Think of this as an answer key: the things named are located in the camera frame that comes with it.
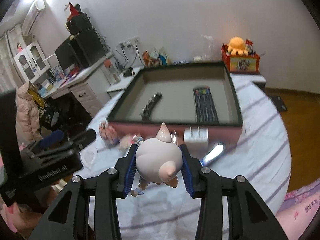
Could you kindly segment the pink brick block figure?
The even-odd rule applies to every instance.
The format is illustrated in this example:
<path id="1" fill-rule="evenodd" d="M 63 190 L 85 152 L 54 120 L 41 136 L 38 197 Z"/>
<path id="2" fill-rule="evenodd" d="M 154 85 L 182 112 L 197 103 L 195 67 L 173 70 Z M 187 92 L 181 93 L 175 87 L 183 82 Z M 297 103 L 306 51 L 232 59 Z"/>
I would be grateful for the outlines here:
<path id="1" fill-rule="evenodd" d="M 106 146 L 113 147 L 119 144 L 120 139 L 116 130 L 106 121 L 100 123 L 99 134 Z"/>

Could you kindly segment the white USB wall charger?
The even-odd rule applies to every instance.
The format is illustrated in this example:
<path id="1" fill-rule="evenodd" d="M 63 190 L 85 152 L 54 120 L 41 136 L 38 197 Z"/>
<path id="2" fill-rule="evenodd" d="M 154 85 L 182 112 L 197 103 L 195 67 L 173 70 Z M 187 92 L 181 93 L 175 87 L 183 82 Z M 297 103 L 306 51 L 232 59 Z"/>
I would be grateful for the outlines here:
<path id="1" fill-rule="evenodd" d="M 189 127 L 184 130 L 183 141 L 190 153 L 204 152 L 209 145 L 208 129 Z"/>

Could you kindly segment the pink-haired anime figurine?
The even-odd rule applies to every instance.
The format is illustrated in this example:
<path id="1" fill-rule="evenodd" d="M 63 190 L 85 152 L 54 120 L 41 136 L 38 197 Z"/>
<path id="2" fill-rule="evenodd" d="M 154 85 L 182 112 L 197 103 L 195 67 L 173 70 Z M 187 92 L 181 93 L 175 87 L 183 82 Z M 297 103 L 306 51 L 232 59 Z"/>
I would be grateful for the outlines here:
<path id="1" fill-rule="evenodd" d="M 162 123 L 157 135 L 145 141 L 138 136 L 132 140 L 138 145 L 136 150 L 136 169 L 140 175 L 139 185 L 131 190 L 131 195 L 141 196 L 150 183 L 178 186 L 177 174 L 183 166 L 182 151 L 172 142 L 171 134 Z"/>

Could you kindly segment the black TV remote control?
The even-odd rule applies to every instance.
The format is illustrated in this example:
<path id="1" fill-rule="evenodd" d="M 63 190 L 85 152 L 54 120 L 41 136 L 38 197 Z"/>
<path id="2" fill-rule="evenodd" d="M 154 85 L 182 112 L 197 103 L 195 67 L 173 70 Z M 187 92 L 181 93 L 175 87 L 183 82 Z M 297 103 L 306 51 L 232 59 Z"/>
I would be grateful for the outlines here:
<path id="1" fill-rule="evenodd" d="M 209 87 L 195 87 L 193 89 L 195 100 L 196 121 L 201 124 L 217 125 L 219 119 Z"/>

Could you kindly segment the pink patterned pillow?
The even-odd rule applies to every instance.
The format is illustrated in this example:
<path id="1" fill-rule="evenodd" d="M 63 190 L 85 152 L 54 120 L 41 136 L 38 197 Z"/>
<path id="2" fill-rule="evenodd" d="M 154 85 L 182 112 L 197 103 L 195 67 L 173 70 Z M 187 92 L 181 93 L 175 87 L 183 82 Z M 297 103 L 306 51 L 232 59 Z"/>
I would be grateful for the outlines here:
<path id="1" fill-rule="evenodd" d="M 288 192 L 276 218 L 288 239 L 319 239 L 319 179 Z"/>

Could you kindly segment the pink padded jacket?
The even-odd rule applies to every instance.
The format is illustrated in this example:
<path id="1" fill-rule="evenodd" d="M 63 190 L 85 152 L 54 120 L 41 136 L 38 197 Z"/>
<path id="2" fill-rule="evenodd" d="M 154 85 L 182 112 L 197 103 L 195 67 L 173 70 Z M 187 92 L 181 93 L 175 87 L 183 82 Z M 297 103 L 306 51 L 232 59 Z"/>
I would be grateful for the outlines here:
<path id="1" fill-rule="evenodd" d="M 32 83 L 23 84 L 16 90 L 16 119 L 21 126 L 25 139 L 29 142 L 42 139 L 40 134 L 40 114 L 33 96 L 29 91 L 37 92 L 37 88 Z"/>

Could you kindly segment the white bedsheet with stripes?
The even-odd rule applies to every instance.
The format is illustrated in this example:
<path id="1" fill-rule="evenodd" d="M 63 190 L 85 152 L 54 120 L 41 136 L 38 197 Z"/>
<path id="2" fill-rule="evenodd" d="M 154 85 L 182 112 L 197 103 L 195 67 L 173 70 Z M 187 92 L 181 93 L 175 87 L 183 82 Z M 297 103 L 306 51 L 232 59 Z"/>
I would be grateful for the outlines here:
<path id="1" fill-rule="evenodd" d="M 244 77 L 232 76 L 243 118 L 236 145 L 211 169 L 223 177 L 244 176 L 273 213 L 282 205 L 291 174 L 286 128 L 267 95 Z M 117 200 L 123 239 L 194 239 L 201 201 L 183 182 L 173 189 L 150 184 L 142 196 Z"/>

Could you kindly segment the black bathroom scale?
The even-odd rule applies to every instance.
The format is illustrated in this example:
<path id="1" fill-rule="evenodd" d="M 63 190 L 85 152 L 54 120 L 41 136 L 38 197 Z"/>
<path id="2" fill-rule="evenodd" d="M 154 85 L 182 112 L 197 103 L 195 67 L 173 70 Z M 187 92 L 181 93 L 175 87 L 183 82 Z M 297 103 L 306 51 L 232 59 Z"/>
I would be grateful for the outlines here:
<path id="1" fill-rule="evenodd" d="M 287 107 L 279 95 L 269 95 L 268 97 L 273 102 L 273 104 L 275 105 L 275 107 L 279 113 L 287 112 Z"/>

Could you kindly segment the black computer monitor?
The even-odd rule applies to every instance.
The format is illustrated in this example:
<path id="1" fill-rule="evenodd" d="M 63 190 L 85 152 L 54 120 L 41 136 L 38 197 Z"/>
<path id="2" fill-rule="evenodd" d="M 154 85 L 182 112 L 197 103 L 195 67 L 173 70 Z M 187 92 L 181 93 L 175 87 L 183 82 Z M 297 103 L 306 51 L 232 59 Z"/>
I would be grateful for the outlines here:
<path id="1" fill-rule="evenodd" d="M 71 65 L 75 64 L 75 57 L 72 52 L 70 39 L 64 40 L 60 46 L 55 50 L 55 55 L 58 59 L 59 65 L 62 70 L 66 70 Z"/>

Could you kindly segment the dark green storage tray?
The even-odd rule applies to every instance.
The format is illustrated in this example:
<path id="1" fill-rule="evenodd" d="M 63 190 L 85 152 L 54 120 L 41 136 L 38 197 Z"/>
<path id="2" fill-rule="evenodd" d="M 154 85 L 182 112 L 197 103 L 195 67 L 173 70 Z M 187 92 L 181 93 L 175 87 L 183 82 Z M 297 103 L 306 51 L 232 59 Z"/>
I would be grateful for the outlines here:
<path id="1" fill-rule="evenodd" d="M 195 87 L 209 87 L 219 123 L 196 121 Z M 154 107 L 151 120 L 143 121 L 142 109 L 155 93 L 162 98 Z M 210 141 L 237 143 L 242 133 L 242 115 L 231 76 L 222 62 L 187 63 L 140 70 L 124 90 L 107 117 L 119 135 L 139 133 L 155 137 L 161 123 L 183 136 L 184 130 L 207 128 Z"/>

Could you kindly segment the orange-lid water bottle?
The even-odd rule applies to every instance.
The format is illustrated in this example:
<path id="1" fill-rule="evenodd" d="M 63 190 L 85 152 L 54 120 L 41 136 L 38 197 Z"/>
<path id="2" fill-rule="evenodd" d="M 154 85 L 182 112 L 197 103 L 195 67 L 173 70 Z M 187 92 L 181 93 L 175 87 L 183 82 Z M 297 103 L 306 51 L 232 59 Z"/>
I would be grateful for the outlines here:
<path id="1" fill-rule="evenodd" d="M 120 76 L 110 59 L 104 61 L 103 72 L 111 85 L 120 82 Z"/>

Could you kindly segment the black computer tower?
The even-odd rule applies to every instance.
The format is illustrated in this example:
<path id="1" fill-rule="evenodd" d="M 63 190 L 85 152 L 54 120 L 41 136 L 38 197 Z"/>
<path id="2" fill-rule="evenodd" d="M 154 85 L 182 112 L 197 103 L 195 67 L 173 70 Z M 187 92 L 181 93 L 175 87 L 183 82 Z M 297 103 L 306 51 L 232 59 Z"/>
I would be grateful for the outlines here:
<path id="1" fill-rule="evenodd" d="M 76 34 L 70 46 L 80 68 L 88 68 L 105 56 L 106 51 L 93 28 Z"/>

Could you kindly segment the black box on tower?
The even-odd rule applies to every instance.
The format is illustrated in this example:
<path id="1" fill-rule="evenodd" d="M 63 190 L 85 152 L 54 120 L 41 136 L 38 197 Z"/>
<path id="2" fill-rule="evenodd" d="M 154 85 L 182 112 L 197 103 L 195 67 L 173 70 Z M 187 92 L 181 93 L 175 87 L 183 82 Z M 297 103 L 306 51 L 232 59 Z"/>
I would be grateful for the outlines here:
<path id="1" fill-rule="evenodd" d="M 91 28 L 92 25 L 86 13 L 73 16 L 67 23 L 67 29 L 71 35 L 86 31 Z"/>

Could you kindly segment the orange octopus plush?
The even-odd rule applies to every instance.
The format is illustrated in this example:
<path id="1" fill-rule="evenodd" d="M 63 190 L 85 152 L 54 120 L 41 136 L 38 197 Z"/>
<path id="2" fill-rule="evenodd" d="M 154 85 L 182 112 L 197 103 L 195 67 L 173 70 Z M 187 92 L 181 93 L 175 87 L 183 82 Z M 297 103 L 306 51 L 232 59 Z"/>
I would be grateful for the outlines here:
<path id="1" fill-rule="evenodd" d="M 227 46 L 228 46 L 227 52 L 233 56 L 249 55 L 248 50 L 246 49 L 246 44 L 244 40 L 238 36 L 231 38 Z"/>

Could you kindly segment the snack bags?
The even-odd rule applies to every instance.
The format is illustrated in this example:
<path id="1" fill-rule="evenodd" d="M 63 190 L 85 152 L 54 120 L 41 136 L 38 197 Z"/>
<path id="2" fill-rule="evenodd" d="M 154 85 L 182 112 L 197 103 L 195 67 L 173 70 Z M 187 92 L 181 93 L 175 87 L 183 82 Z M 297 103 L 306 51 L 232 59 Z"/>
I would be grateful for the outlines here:
<path id="1" fill-rule="evenodd" d="M 153 48 L 151 51 L 144 51 L 142 55 L 146 67 L 168 66 L 171 61 L 164 47 L 160 49 Z"/>

